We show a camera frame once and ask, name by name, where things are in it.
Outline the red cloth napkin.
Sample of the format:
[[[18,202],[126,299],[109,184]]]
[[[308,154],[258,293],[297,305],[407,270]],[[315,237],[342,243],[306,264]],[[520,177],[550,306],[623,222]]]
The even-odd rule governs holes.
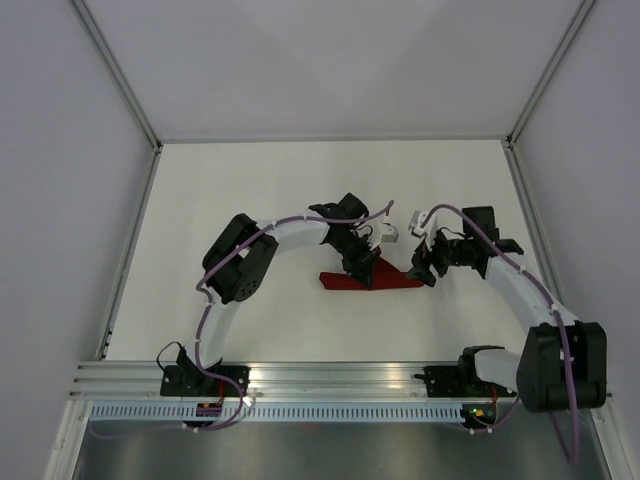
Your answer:
[[[378,258],[374,263],[373,283],[365,286],[346,273],[321,272],[319,281],[329,291],[376,291],[421,288],[424,284],[411,279],[394,265]]]

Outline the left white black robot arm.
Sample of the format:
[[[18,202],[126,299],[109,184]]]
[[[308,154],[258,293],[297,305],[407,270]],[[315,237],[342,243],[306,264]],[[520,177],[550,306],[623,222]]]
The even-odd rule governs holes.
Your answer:
[[[231,322],[240,304],[261,286],[273,259],[306,246],[328,245],[342,259],[347,276],[365,287],[373,285],[380,242],[358,228],[386,216],[392,203],[371,214],[366,205],[348,193],[337,203],[315,204],[298,214],[256,221],[241,213],[232,218],[202,260],[204,276],[196,290],[206,297],[193,344],[177,358],[184,385],[206,396],[218,384],[217,364]]]

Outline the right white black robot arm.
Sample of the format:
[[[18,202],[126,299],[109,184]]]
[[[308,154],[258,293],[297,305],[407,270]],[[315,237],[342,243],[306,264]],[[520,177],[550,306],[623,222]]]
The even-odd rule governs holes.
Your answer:
[[[420,238],[409,278],[428,287],[452,267],[476,271],[509,306],[527,336],[520,352],[499,346],[463,350],[459,388],[478,395],[491,384],[516,392],[533,413],[594,409],[607,397],[607,337],[596,322],[582,322],[531,272],[522,247],[504,238],[490,206],[457,210],[463,232],[447,237],[436,212],[417,211],[410,233]]]

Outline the right robot arm base mount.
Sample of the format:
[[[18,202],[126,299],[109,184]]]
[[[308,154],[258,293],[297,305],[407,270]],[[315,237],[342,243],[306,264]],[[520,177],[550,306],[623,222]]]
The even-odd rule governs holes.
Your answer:
[[[413,376],[420,380],[428,398],[512,398],[516,393],[501,385],[486,382],[464,373],[453,365],[426,366]]]

